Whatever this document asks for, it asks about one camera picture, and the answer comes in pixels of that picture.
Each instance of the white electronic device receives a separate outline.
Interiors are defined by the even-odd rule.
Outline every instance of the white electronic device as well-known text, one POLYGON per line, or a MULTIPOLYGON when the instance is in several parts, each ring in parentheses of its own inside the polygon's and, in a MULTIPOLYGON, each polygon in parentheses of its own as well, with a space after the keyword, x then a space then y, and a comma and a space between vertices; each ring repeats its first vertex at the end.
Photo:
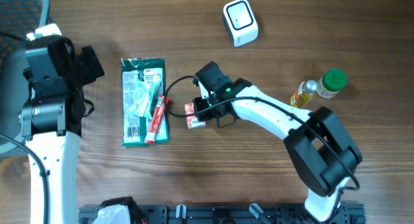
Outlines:
POLYGON ((234 47, 255 40, 259 34, 259 27, 247 0, 227 3, 223 8, 223 22, 234 47))

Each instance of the wooden table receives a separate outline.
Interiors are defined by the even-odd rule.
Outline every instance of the wooden table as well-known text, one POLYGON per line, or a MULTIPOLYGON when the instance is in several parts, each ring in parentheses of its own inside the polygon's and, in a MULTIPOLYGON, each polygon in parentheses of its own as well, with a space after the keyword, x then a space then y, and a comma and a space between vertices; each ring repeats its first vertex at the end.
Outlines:
MULTIPOLYGON (((349 84, 331 108, 364 157, 362 188, 343 200, 365 205, 369 223, 414 222, 414 8, 412 0, 249 0, 259 37, 234 48, 222 22, 232 0, 51 0, 51 15, 80 47, 93 45, 105 76, 85 88, 96 111, 83 120, 78 204, 133 196, 139 204, 247 205, 303 202, 307 187, 284 144, 240 120, 188 130, 169 117, 171 142, 121 147, 121 58, 165 57, 167 85, 210 61, 288 102, 302 81, 331 67, 349 84)), ((171 91, 175 112, 199 96, 191 82, 171 91)), ((28 223, 24 157, 0 164, 0 223, 28 223)))

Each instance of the green lid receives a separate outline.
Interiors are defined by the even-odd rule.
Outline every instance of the green lid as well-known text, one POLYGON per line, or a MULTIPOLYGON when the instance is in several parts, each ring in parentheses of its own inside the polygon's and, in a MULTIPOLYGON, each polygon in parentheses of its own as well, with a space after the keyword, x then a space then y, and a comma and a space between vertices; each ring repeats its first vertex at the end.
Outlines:
POLYGON ((339 68, 329 69, 322 78, 322 85, 328 91, 340 91, 348 82, 347 75, 339 68))

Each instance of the wire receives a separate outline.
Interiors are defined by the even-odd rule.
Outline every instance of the wire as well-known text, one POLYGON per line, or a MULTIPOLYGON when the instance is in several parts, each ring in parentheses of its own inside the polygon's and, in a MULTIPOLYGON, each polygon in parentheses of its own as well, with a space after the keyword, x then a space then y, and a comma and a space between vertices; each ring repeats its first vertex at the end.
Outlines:
MULTIPOLYGON (((177 83, 177 82, 179 82, 179 81, 181 81, 181 80, 184 80, 184 79, 186 79, 186 78, 193 78, 193 79, 197 79, 195 76, 183 76, 182 78, 179 78, 178 80, 176 80, 175 82, 173 82, 171 85, 169 85, 169 87, 167 88, 167 90, 166 90, 166 94, 165 94, 165 96, 167 96, 168 95, 168 92, 169 92, 169 90, 177 83)), ((164 105, 166 106, 166 110, 167 110, 167 112, 170 114, 170 115, 172 115, 172 116, 174 116, 174 117, 180 117, 180 118, 185 118, 185 117, 192 117, 192 116, 195 116, 195 115, 200 115, 200 114, 202 114, 202 113, 205 113, 205 112, 207 112, 207 111, 209 111, 209 110, 211 110, 211 109, 213 109, 213 108, 216 108, 217 106, 219 106, 219 105, 223 105, 223 104, 227 104, 227 103, 229 103, 229 102, 233 102, 233 101, 236 101, 236 100, 255 100, 255 101, 258 101, 258 102, 262 102, 262 103, 264 103, 264 104, 267 104, 267 105, 269 105, 269 106, 271 106, 271 107, 274 107, 274 108, 276 108, 277 110, 279 110, 279 111, 281 111, 282 113, 284 113, 284 114, 286 114, 287 116, 289 116, 290 118, 292 118, 292 119, 294 119, 294 120, 296 120, 296 121, 298 121, 300 124, 302 124, 303 125, 303 127, 305 127, 307 130, 309 130, 313 135, 315 135, 315 137, 317 137, 321 142, 322 142, 322 144, 324 144, 326 147, 327 147, 327 149, 334 155, 334 157, 336 158, 336 160, 341 164, 341 166, 344 168, 344 170, 347 172, 347 174, 349 175, 349 177, 353 180, 353 182, 354 182, 354 184, 355 184, 355 187, 343 187, 343 188, 341 188, 342 190, 358 190, 358 189, 360 189, 360 183, 358 182, 358 180, 356 179, 356 177, 355 177, 355 175, 350 171, 350 169, 345 165, 345 163, 341 160, 341 158, 339 157, 339 155, 332 149, 332 147, 329 145, 329 143, 321 136, 321 135, 319 135, 319 133, 317 133, 315 130, 313 130, 310 126, 308 126, 303 120, 301 120, 300 118, 298 118, 295 114, 293 114, 293 113, 290 113, 289 111, 286 111, 285 109, 283 109, 282 107, 279 107, 279 106, 277 106, 277 105, 275 105, 274 103, 272 103, 272 102, 269 102, 269 101, 267 101, 267 100, 264 100, 264 99, 262 99, 262 98, 258 98, 258 97, 251 97, 251 96, 242 96, 242 97, 235 97, 235 98, 230 98, 230 99, 228 99, 228 100, 225 100, 225 101, 222 101, 222 102, 219 102, 219 103, 217 103, 217 104, 214 104, 214 105, 212 105, 212 106, 210 106, 210 107, 207 107, 206 109, 203 109, 203 110, 201 110, 201 111, 198 111, 198 112, 196 112, 196 113, 192 113, 192 114, 188 114, 188 115, 178 115, 178 114, 175 114, 175 113, 172 113, 170 110, 169 110, 169 108, 168 108, 168 106, 167 106, 167 103, 166 103, 166 101, 164 100, 164 105)))
POLYGON ((49 184, 47 182, 47 171, 45 165, 43 165, 40 158, 24 144, 2 134, 0 134, 0 138, 5 139, 8 142, 11 142, 12 144, 15 144, 16 146, 20 147, 22 150, 26 151, 26 153, 28 153, 38 164, 40 176, 43 181, 43 224, 47 224, 49 220, 49 184))
POLYGON ((6 36, 6 37, 9 37, 9 38, 16 39, 16 40, 19 40, 19 41, 22 41, 22 42, 27 43, 27 40, 26 39, 23 39, 22 37, 19 37, 19 36, 15 36, 13 34, 9 34, 7 32, 0 31, 0 36, 6 36))

